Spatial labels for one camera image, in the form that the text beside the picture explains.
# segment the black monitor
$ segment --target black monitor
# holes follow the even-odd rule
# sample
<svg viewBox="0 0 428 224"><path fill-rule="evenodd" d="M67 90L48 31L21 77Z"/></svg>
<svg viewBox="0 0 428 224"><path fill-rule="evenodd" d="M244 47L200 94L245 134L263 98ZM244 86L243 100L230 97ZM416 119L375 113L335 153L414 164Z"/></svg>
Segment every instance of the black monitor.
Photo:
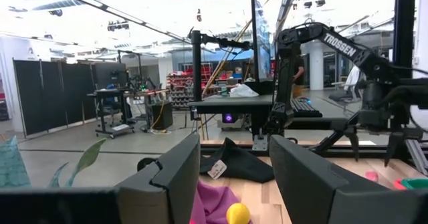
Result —
<svg viewBox="0 0 428 224"><path fill-rule="evenodd" d="M96 88L99 90L109 84L125 87L128 83L125 64L97 63L92 66L92 72Z"/></svg>
<svg viewBox="0 0 428 224"><path fill-rule="evenodd" d="M251 0L253 25L253 61L256 81L271 80L269 24L258 0Z"/></svg>

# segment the black cloth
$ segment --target black cloth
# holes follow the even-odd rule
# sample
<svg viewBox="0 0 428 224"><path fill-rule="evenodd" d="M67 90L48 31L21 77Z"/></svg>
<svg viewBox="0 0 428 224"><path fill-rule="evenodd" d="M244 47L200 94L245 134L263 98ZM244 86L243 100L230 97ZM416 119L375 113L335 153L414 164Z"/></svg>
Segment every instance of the black cloth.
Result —
<svg viewBox="0 0 428 224"><path fill-rule="evenodd" d="M113 110L120 110L120 108L122 107L122 105L119 102L109 103L108 105L110 105L113 108ZM126 111L126 117L132 118L131 106L128 103L126 103L125 105L125 111Z"/></svg>
<svg viewBox="0 0 428 224"><path fill-rule="evenodd" d="M208 175L207 172L213 168L218 160L223 161L227 166L226 171L221 175L222 177L244 179L257 183L266 183L275 179L274 170L270 165L241 149L229 138L226 138L223 146L210 157L201 156L199 173Z"/></svg>
<svg viewBox="0 0 428 224"><path fill-rule="evenodd" d="M294 75L296 75L299 72L299 67L304 67L304 60L302 57L298 56L296 58L296 63L294 64ZM303 85L303 74L299 76L296 80L294 80L295 85Z"/></svg>

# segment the robotic arm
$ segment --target robotic arm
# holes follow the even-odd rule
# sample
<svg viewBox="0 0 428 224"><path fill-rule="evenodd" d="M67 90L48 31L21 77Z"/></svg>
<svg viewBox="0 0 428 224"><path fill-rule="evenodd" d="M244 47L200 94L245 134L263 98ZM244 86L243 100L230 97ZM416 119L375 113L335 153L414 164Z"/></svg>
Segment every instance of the robotic arm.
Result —
<svg viewBox="0 0 428 224"><path fill-rule="evenodd" d="M359 86L364 89L362 109L358 115L362 127L373 132L389 130L388 122L395 104L418 105L420 109L427 109L427 101L424 100L428 97L427 78L400 79L399 72L403 68L342 37L323 23L308 23L285 29L278 35L278 94L266 126L269 133L280 134L292 122L290 95L296 50L300 44L313 40L319 40L341 53L366 75L367 81Z"/></svg>

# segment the wooden floor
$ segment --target wooden floor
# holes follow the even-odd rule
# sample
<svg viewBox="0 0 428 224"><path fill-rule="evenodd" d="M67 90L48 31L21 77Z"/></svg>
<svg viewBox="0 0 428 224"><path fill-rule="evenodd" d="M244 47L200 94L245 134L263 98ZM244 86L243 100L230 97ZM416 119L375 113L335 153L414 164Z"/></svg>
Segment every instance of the wooden floor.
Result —
<svg viewBox="0 0 428 224"><path fill-rule="evenodd" d="M271 164L268 157L261 157L260 159ZM345 158L329 160L360 176L364 176L366 171L376 171L379 175L379 184L391 189L393 189L393 182L396 179L425 178L400 160L392 160L387 168L384 167L383 161L380 159L360 159L359 162ZM221 177L217 180L201 177L201 180L215 187L230 187L237 198L249 208L254 224L291 223L275 181L259 184Z"/></svg>

